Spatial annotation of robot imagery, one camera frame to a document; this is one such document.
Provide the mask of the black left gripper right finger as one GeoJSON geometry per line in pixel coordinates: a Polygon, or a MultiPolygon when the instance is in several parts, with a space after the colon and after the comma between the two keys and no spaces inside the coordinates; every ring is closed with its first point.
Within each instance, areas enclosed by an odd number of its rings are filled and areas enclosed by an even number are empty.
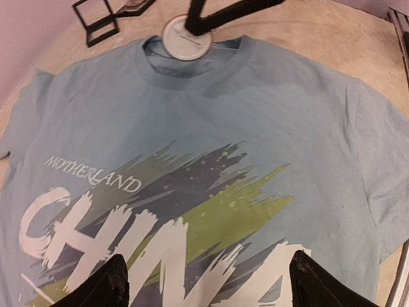
{"type": "Polygon", "coordinates": [[[294,307],[376,307],[344,286],[302,250],[293,255],[289,273],[294,307]]]}

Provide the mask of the round orange button brooch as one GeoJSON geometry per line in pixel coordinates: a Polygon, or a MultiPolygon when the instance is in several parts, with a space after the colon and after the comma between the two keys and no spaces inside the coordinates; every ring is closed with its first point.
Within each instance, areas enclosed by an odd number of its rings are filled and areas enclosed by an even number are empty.
{"type": "Polygon", "coordinates": [[[180,61],[194,61],[203,57],[212,46],[213,34],[194,36],[185,28],[187,15],[173,17],[162,29],[164,49],[180,61]]]}

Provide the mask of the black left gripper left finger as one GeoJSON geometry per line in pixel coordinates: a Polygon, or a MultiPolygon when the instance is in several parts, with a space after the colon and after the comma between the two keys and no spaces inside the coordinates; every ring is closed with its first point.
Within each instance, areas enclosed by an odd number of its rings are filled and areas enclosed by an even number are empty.
{"type": "Polygon", "coordinates": [[[72,293],[52,307],[127,307],[130,286],[125,259],[113,255],[72,293]]]}

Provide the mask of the light blue printed t-shirt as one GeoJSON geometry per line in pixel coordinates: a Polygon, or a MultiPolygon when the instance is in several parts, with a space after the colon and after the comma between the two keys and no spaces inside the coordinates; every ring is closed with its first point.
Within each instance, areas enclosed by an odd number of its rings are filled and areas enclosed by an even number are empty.
{"type": "Polygon", "coordinates": [[[408,238],[408,118],[248,36],[38,72],[1,155],[2,306],[49,306],[116,253],[131,306],[290,306],[300,249],[372,300],[408,238]]]}

